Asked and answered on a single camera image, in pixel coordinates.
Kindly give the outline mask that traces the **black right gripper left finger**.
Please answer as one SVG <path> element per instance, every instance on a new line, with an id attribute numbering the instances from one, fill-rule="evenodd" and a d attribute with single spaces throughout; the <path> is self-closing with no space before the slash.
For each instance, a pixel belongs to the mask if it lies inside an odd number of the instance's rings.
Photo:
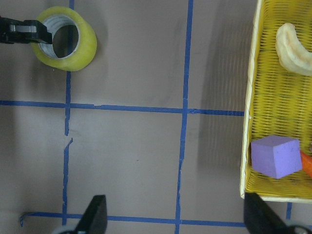
<path id="1" fill-rule="evenodd" d="M 104 234 L 108 225 L 107 204 L 105 195 L 93 196 L 74 234 Z"/>

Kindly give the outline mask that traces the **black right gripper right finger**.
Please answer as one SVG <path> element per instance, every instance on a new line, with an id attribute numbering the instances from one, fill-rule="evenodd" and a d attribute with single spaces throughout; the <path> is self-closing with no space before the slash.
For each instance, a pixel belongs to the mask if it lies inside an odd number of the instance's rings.
<path id="1" fill-rule="evenodd" d="M 257 193 L 245 193 L 244 224 L 250 234 L 287 234 L 288 226 Z"/>

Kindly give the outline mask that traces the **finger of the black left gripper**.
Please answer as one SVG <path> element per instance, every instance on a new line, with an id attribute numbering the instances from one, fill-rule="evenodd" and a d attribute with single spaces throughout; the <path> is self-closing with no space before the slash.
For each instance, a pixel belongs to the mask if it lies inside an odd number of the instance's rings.
<path id="1" fill-rule="evenodd" d="M 52 44 L 52 33 L 38 20 L 20 21 L 1 17 L 0 42 L 4 44 Z"/>

